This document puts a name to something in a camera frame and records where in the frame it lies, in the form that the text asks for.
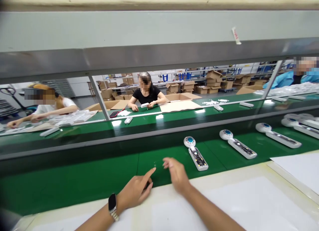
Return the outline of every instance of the vertical metal post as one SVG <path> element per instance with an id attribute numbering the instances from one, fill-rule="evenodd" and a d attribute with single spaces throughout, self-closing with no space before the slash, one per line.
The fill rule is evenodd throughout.
<path id="1" fill-rule="evenodd" d="M 278 74 L 278 72 L 280 71 L 280 68 L 281 68 L 281 66 L 282 66 L 282 63 L 283 63 L 283 60 L 277 61 L 277 64 L 276 64 L 276 66 L 275 66 L 275 69 L 274 69 L 274 71 L 273 71 L 273 73 L 272 73 L 272 75 L 271 75 L 271 77 L 270 77 L 269 82 L 268 82 L 268 86 L 267 86 L 267 88 L 266 88 L 266 90 L 265 90 L 265 92 L 264 92 L 264 94 L 263 94 L 263 96 L 262 96 L 262 99 L 263 99 L 263 100 L 265 100 L 265 99 L 267 98 L 268 93 L 269 93 L 269 91 L 270 91 L 270 89 L 271 89 L 271 87 L 272 87 L 272 85 L 273 85 L 273 82 L 275 81 L 275 79 L 276 79 L 276 77 L 277 77 L 277 74 Z"/>
<path id="2" fill-rule="evenodd" d="M 94 77 L 92 77 L 90 75 L 89 75 L 89 79 L 90 79 L 91 85 L 93 87 L 94 93 L 95 93 L 95 95 L 96 95 L 96 97 L 97 97 L 97 99 L 98 99 L 98 101 L 100 103 L 100 106 L 101 106 L 101 109 L 102 109 L 103 114 L 105 116 L 105 119 L 106 119 L 106 121 L 109 121 L 110 120 L 110 116 L 109 116 L 109 113 L 107 112 L 107 109 L 105 107 L 105 104 L 104 104 L 104 101 L 102 99 L 99 87 L 98 87 L 98 85 L 96 83 L 96 80 L 95 80 Z"/>

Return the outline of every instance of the stacked cardboard boxes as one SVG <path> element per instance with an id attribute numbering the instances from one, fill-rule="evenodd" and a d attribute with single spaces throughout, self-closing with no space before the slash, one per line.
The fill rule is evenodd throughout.
<path id="1" fill-rule="evenodd" d="M 195 85 L 194 81 L 182 81 L 180 84 L 181 93 L 185 93 L 185 92 L 193 93 L 194 85 Z"/>
<path id="2" fill-rule="evenodd" d="M 208 94 L 212 94 L 212 93 L 217 93 L 218 89 L 221 88 L 221 82 L 223 81 L 221 79 L 222 74 L 219 73 L 218 71 L 212 70 L 209 71 L 206 75 L 206 80 L 207 80 L 207 87 L 209 87 L 209 89 L 207 90 Z"/>

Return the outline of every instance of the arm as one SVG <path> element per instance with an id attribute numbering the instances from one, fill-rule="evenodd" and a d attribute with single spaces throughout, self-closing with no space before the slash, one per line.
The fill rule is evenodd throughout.
<path id="1" fill-rule="evenodd" d="M 193 206 L 208 230 L 244 230 L 189 183 L 184 165 L 174 158 L 164 158 L 163 161 L 164 168 L 169 168 L 174 188 Z"/>
<path id="2" fill-rule="evenodd" d="M 153 187 L 151 175 L 156 168 L 148 171 L 144 176 L 134 176 L 116 196 L 116 214 L 120 214 L 128 208 L 140 205 L 150 194 Z M 144 190 L 147 182 L 150 185 Z M 106 231 L 114 223 L 113 217 L 109 213 L 109 206 L 106 204 L 96 214 L 89 218 L 76 231 Z"/>

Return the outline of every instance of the green conveyor belt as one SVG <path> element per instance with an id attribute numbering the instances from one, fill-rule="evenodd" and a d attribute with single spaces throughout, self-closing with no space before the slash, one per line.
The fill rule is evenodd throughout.
<path id="1" fill-rule="evenodd" d="M 319 110 L 307 111 L 319 116 Z M 283 127 L 283 116 L 238 122 L 197 130 L 113 142 L 78 149 L 22 157 L 0 162 L 0 185 L 4 208 L 21 215 L 33 214 L 69 205 L 107 198 L 119 192 L 134 175 L 143 175 L 157 167 L 152 179 L 154 187 L 170 183 L 169 171 L 162 169 L 162 159 L 174 157 L 185 165 L 189 178 L 268 161 L 270 157 L 293 155 L 319 149 L 317 139 L 294 129 Z M 290 149 L 255 130 L 255 124 L 266 122 L 274 131 L 300 141 L 303 145 Z M 235 138 L 257 152 L 247 160 L 226 141 L 219 131 L 231 130 Z M 186 136 L 195 138 L 197 147 L 209 169 L 199 172 L 187 148 Z"/>

